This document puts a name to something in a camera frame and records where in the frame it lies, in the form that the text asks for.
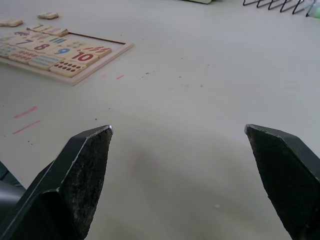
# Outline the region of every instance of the pink marker line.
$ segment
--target pink marker line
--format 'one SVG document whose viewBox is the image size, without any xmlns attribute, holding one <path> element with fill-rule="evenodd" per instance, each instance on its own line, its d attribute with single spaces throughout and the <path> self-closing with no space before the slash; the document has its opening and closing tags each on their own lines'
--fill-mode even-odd
<svg viewBox="0 0 320 240">
<path fill-rule="evenodd" d="M 125 75 L 121 75 L 121 76 L 118 76 L 116 79 L 121 79 L 123 78 Z"/>
<path fill-rule="evenodd" d="M 27 114 L 33 112 L 33 111 L 36 110 L 36 109 L 38 109 L 37 106 L 33 106 L 33 107 L 30 108 L 28 111 L 25 111 L 25 112 L 23 112 L 23 113 L 20 113 L 20 114 L 14 116 L 13 118 L 14 118 L 14 119 L 21 118 L 22 116 L 27 115 Z"/>
<path fill-rule="evenodd" d="M 12 134 L 20 133 L 21 131 L 23 131 L 23 130 L 25 130 L 25 129 L 27 129 L 27 128 L 30 128 L 31 126 L 33 126 L 33 125 L 35 125 L 35 124 L 37 124 L 37 123 L 40 123 L 40 122 L 42 122 L 42 121 L 38 120 L 38 121 L 35 121 L 35 122 L 33 122 L 33 123 L 30 123 L 29 125 L 25 126 L 24 128 L 21 128 L 21 129 L 18 130 L 18 131 L 13 132 Z"/>
</svg>

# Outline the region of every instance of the white table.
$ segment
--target white table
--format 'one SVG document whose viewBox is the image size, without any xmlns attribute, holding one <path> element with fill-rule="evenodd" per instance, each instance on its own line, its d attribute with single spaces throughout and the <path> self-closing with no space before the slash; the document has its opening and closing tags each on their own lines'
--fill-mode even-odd
<svg viewBox="0 0 320 240">
<path fill-rule="evenodd" d="M 0 65 L 0 160 L 25 187 L 70 137 L 114 127 L 88 240 L 291 239 L 244 127 L 295 134 L 320 156 L 318 19 L 232 0 L 11 0 L 0 13 L 22 17 L 17 30 L 135 43 L 74 87 Z"/>
</svg>

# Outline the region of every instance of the number 9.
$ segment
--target number 9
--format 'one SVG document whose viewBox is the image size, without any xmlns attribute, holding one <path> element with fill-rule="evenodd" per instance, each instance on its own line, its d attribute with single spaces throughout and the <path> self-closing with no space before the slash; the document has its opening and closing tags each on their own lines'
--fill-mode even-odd
<svg viewBox="0 0 320 240">
<path fill-rule="evenodd" d="M 55 52 L 54 54 L 65 54 L 69 51 L 70 51 L 69 48 L 62 48 L 62 49 L 59 49 L 58 52 Z"/>
</svg>

